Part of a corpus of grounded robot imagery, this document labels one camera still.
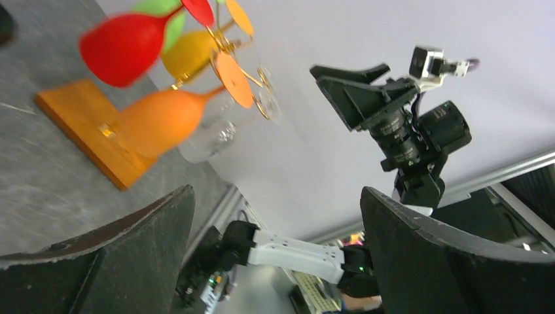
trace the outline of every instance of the wooden block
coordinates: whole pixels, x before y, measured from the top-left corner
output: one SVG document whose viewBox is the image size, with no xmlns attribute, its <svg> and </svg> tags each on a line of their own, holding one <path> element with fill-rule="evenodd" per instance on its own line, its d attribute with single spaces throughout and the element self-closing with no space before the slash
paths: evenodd
<svg viewBox="0 0 555 314">
<path fill-rule="evenodd" d="M 157 161 L 131 150 L 120 136 L 102 134 L 102 125 L 116 121 L 119 112 L 91 80 L 39 92 L 35 102 L 120 190 Z"/>
</svg>

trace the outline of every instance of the gray countertop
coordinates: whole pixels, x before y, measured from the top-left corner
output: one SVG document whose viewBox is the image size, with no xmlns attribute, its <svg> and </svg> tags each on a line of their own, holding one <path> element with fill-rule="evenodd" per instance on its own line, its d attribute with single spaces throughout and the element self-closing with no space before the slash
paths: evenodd
<svg viewBox="0 0 555 314">
<path fill-rule="evenodd" d="M 0 48 L 0 254 L 78 236 L 184 184 L 196 194 L 195 234 L 227 190 L 209 164 L 190 164 L 172 150 L 120 192 L 31 100 L 40 90 L 93 77 L 77 40 L 103 19 L 96 2 L 1 2 L 19 28 L 16 41 Z M 156 90 L 148 78 L 123 90 L 95 82 L 119 109 Z"/>
</svg>

